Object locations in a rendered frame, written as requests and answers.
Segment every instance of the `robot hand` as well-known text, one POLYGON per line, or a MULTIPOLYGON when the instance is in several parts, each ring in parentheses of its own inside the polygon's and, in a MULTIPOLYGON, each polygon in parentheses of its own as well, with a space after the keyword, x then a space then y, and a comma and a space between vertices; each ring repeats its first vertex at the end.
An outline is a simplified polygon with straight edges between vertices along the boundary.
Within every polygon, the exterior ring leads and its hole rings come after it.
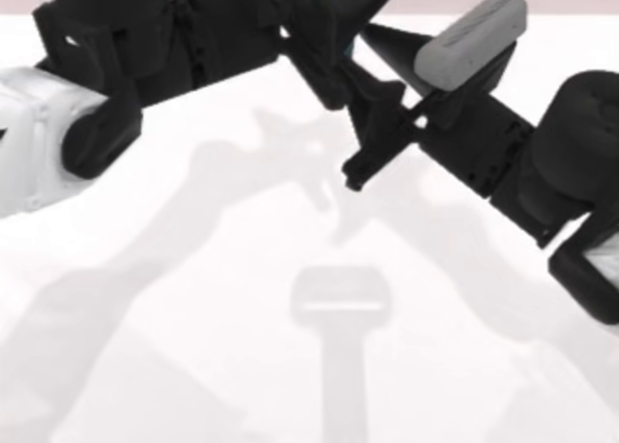
POLYGON ((65 169, 62 145, 70 126, 105 101, 39 69, 0 71, 0 217, 36 211, 92 185, 65 169))

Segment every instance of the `white robot shell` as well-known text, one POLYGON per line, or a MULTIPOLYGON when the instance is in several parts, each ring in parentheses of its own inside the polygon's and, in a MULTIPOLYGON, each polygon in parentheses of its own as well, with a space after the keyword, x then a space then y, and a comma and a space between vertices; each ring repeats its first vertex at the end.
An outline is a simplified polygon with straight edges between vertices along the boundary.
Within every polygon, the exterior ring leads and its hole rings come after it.
POLYGON ((94 180, 68 172, 61 147, 70 126, 107 97, 36 68, 0 70, 0 218, 75 196, 94 180))

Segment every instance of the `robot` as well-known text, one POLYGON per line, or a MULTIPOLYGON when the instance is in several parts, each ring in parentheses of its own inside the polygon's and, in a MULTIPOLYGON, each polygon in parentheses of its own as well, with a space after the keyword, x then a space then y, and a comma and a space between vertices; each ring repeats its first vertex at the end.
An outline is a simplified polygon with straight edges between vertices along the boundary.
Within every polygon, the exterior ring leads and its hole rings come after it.
POLYGON ((342 169, 351 190, 416 144, 540 248, 588 216, 550 273, 618 325, 619 75, 571 77, 536 128, 491 96, 526 30, 525 0, 485 0, 435 37, 371 24, 388 1, 42 4, 33 16, 45 59, 0 72, 0 216, 91 187, 139 138, 149 106, 285 56, 326 109, 350 115, 360 144, 342 169), (357 64, 357 35, 403 81, 357 64), (412 108, 406 85, 423 97, 412 108))

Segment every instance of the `white shoulder casing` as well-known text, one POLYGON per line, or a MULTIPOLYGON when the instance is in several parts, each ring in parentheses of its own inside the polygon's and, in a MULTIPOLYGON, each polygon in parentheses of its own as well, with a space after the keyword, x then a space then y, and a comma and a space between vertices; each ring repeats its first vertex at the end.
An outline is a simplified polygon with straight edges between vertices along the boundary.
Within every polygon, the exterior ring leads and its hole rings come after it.
POLYGON ((524 33, 525 0, 485 0, 424 45, 415 72, 435 88, 453 91, 524 33))
POLYGON ((65 170, 61 145, 75 120, 105 100, 36 68, 0 70, 0 218, 36 211, 94 182, 65 170))

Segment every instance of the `handshake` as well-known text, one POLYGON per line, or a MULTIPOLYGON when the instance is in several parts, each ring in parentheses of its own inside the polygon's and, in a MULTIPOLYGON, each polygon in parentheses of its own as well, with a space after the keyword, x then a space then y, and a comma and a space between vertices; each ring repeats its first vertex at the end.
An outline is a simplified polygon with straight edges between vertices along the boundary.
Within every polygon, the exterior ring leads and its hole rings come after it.
POLYGON ((41 5, 47 56, 0 72, 0 216, 91 186, 139 138, 147 107, 285 56, 325 108, 350 115, 360 144, 342 169, 350 189, 417 144, 540 248, 587 217, 549 270, 619 325, 619 74, 569 78, 536 127, 491 95, 526 30, 524 0, 485 0, 435 37, 371 24, 388 1, 41 5), (401 80, 354 61, 358 35, 401 80), (422 96, 411 108, 406 85, 422 96))

